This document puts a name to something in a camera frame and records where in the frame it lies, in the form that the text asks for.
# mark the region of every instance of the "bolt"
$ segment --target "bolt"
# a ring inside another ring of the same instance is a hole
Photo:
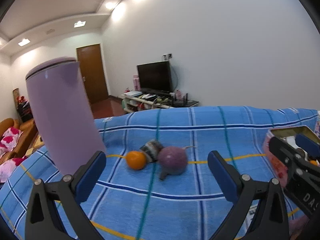
[[[72,176],[71,176],[71,175],[66,175],[66,176],[64,176],[64,177],[62,178],[62,180],[63,180],[64,182],[69,182],[71,179],[72,179]]]
[[[297,168],[296,173],[301,176],[303,174],[303,171],[302,169]]]
[[[278,185],[278,184],[279,184],[279,180],[276,179],[276,178],[273,178],[273,179],[271,180],[271,182],[272,182],[274,185]]]
[[[248,174],[243,174],[243,175],[241,176],[241,178],[242,178],[244,181],[249,181],[249,180],[251,179]]]
[[[35,181],[35,185],[40,185],[41,184],[41,179],[36,179],[36,181]]]

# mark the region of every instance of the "leather couch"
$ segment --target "leather couch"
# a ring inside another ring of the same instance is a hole
[[[20,125],[19,120],[7,118],[0,122],[0,137],[11,126],[20,129],[23,131],[23,133],[21,134],[16,147],[11,152],[6,152],[4,155],[2,155],[0,158],[0,165],[12,158],[22,158],[26,154],[26,151],[28,150],[33,138],[37,133],[37,127],[33,119]]]

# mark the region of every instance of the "flat screen tv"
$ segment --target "flat screen tv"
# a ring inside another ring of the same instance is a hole
[[[142,92],[155,94],[173,92],[168,61],[138,65],[137,70]]]

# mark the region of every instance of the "red floor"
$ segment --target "red floor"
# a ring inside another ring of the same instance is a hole
[[[105,118],[110,116],[124,115],[120,100],[108,98],[101,102],[91,105],[93,117],[95,119]]]

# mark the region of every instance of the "brown door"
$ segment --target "brown door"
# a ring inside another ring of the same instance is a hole
[[[89,102],[94,104],[107,99],[100,44],[77,48],[77,56]]]

